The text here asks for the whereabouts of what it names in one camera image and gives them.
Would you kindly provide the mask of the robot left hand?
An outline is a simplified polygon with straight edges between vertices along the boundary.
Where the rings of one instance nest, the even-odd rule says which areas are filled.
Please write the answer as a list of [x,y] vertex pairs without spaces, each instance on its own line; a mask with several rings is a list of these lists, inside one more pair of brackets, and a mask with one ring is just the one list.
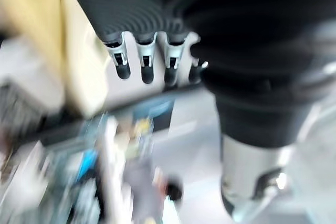
[[276,180],[313,107],[335,89],[335,0],[77,0],[99,39],[115,50],[131,32],[156,32],[208,63],[222,132],[221,195],[237,222],[276,194]]

